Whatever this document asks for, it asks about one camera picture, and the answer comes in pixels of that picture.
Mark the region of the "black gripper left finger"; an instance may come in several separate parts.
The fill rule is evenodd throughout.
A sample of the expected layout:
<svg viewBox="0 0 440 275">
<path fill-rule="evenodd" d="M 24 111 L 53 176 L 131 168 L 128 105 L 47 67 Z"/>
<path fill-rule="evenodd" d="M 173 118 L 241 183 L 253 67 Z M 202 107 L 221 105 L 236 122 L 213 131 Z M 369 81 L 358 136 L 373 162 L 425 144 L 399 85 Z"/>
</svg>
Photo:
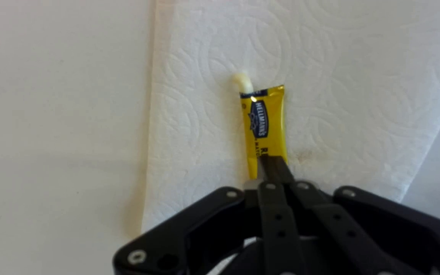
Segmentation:
<svg viewBox="0 0 440 275">
<path fill-rule="evenodd" d="M 254 189 L 219 188 L 123 246 L 115 275 L 207 275 L 260 235 Z"/>
</svg>

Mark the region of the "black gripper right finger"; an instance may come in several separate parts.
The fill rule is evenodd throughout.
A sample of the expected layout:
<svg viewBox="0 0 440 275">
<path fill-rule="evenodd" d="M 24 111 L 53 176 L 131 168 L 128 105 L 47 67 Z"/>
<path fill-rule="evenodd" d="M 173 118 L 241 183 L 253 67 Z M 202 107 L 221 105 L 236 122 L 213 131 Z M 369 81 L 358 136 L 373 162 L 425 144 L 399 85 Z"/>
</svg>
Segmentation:
<svg viewBox="0 0 440 275">
<path fill-rule="evenodd" d="M 355 186 L 332 199 L 297 182 L 279 156 L 260 159 L 270 180 L 285 183 L 361 275 L 440 275 L 440 218 Z"/>
</svg>

